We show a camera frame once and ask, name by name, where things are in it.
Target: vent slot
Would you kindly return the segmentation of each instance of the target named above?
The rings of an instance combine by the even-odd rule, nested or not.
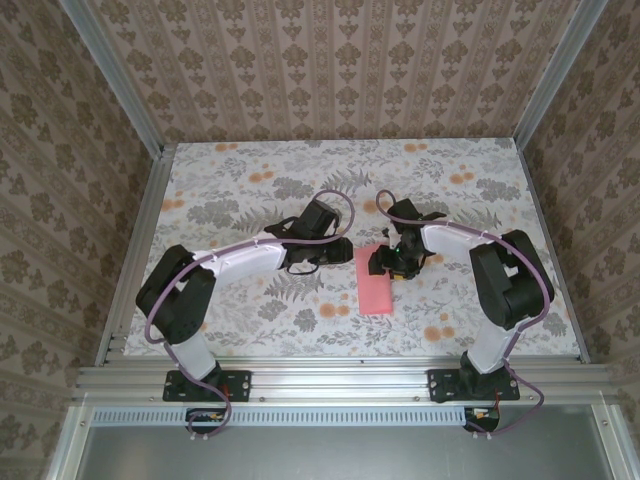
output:
[[[184,426],[186,407],[98,407],[92,427]],[[281,427],[391,427],[464,425],[463,407],[252,407],[236,406],[229,425]]]

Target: floral tablecloth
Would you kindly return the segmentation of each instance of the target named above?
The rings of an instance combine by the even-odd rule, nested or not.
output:
[[[249,238],[302,212],[324,188],[347,193],[357,209],[348,237],[355,247],[383,240],[388,220],[375,194],[392,190],[422,213],[502,234],[529,234],[556,286],[547,319],[516,354],[578,354],[548,246],[511,139],[358,140],[197,143],[178,146],[146,275],[177,243],[188,250]],[[339,197],[322,198],[340,210]],[[393,283],[392,315],[358,313],[355,264],[308,276],[284,271],[245,278],[214,292],[202,327],[221,356],[459,355],[482,322],[470,265],[430,257],[414,280]],[[136,311],[125,353],[164,354],[143,337]]]

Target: mounting plate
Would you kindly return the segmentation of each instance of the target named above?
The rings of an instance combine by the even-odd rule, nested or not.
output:
[[[232,402],[248,402],[251,393],[251,371],[222,370],[216,387]],[[165,402],[220,401],[215,393],[194,385],[179,370],[171,370],[167,373],[162,400]]]
[[[492,380],[494,381],[492,388],[488,389],[486,394],[472,396],[460,389],[459,368],[427,370],[427,386],[432,402],[444,403],[460,400],[491,402],[495,401],[496,392],[500,395],[500,400],[520,400],[518,382],[512,379],[509,374],[496,376]]]

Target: pink sponge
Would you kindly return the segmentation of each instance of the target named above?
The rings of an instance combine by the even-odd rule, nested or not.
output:
[[[368,245],[357,248],[354,252],[360,315],[393,313],[391,277],[389,275],[369,275],[369,259],[380,245],[384,244]]]

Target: wall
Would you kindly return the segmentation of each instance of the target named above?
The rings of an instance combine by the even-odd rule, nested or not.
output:
[[[576,0],[90,0],[166,142],[506,137]]]
[[[0,2],[0,478],[38,478],[93,363],[150,159],[55,0]]]
[[[593,359],[640,445],[640,2],[610,0],[525,149]]]

